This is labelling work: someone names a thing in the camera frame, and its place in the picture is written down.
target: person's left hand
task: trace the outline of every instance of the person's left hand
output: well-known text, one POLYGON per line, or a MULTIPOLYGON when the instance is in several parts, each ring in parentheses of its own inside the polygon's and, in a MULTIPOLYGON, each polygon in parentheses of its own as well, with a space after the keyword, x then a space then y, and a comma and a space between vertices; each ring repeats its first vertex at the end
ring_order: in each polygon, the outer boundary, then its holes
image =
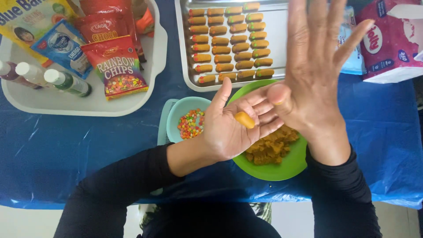
POLYGON ((225 107, 231 95, 232 83, 227 77, 223 80, 222 87, 205 112, 204 132, 201 135, 204 146, 217 161, 238 156, 260 138, 283 125, 273 104, 267 100, 268 88, 265 86, 254 90, 225 107), (253 129, 247 129, 235 120, 234 115, 240 111, 255 121, 253 129))

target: black sleeve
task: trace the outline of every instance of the black sleeve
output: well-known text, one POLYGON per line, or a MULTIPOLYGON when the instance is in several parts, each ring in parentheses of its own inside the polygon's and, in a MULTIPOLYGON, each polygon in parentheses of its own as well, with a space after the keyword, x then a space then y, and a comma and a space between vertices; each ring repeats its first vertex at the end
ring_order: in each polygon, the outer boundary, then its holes
POLYGON ((351 147, 348 161, 327 166, 313 159, 307 147, 306 161, 311 176, 314 237, 378 238, 371 192, 358 168, 357 155, 351 147))
POLYGON ((65 205, 54 238, 123 237, 127 206, 184 179, 170 172, 167 146, 142 151, 82 180, 65 205))

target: light blue bowl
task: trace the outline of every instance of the light blue bowl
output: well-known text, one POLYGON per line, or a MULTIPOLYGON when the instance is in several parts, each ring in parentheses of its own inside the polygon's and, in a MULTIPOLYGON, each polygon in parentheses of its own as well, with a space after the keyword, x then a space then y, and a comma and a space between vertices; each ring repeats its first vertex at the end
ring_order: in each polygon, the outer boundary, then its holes
POLYGON ((166 132, 168 133, 169 140, 174 143, 183 141, 180 130, 178 129, 179 119, 190 110, 199 108, 201 111, 205 111, 210 106, 210 103, 210 100, 202 97, 185 97, 177 101, 170 110, 166 123, 166 132))

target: blue plastic tablecloth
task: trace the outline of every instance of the blue plastic tablecloth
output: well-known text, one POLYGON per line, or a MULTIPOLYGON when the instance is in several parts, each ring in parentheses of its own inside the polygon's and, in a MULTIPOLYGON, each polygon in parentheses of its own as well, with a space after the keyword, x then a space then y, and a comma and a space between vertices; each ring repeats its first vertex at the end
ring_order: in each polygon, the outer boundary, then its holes
MULTIPOLYGON (((169 37, 166 67, 156 78, 150 100, 136 112, 112 118, 30 114, 14 108, 0 93, 0 205, 61 209, 87 175, 156 146, 160 114, 168 99, 212 99, 214 92, 197 93, 184 83, 175 10, 170 3, 157 1, 160 24, 169 37)), ((420 208, 423 150, 412 82, 380 85, 341 75, 338 97, 373 200, 420 208)), ((200 169, 183 183, 140 202, 300 202, 310 198, 305 184, 307 172, 267 182, 227 161, 200 169)))

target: tissue box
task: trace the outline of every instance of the tissue box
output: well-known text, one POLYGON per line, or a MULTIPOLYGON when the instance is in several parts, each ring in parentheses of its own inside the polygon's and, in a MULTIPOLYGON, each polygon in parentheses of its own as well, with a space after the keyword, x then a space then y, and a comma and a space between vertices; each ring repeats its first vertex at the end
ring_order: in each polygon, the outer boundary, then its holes
POLYGON ((358 23, 375 20, 361 42, 364 81, 397 83, 423 75, 422 7, 420 0, 374 0, 356 16, 358 23))

